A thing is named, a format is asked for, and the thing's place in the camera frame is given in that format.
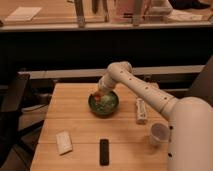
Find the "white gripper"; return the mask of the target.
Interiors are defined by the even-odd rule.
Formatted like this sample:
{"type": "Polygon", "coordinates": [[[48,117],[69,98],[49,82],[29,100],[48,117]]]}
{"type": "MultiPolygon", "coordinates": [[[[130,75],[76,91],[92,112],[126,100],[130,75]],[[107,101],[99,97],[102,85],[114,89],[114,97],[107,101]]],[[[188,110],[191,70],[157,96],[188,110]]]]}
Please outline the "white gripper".
{"type": "Polygon", "coordinates": [[[116,82],[112,80],[109,76],[103,76],[98,81],[98,90],[93,94],[94,97],[101,97],[101,92],[103,92],[102,97],[108,97],[109,92],[112,91],[116,86],[116,82]]]}

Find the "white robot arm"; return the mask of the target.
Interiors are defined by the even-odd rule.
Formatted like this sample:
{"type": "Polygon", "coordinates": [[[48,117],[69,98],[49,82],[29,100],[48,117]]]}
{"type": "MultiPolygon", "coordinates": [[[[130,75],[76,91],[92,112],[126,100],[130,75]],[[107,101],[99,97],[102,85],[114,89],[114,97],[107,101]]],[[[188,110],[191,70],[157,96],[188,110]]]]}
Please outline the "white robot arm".
{"type": "Polygon", "coordinates": [[[138,79],[129,62],[113,62],[98,81],[106,93],[122,83],[169,124],[167,171],[213,171],[213,107],[198,97],[178,99],[138,79]]]}

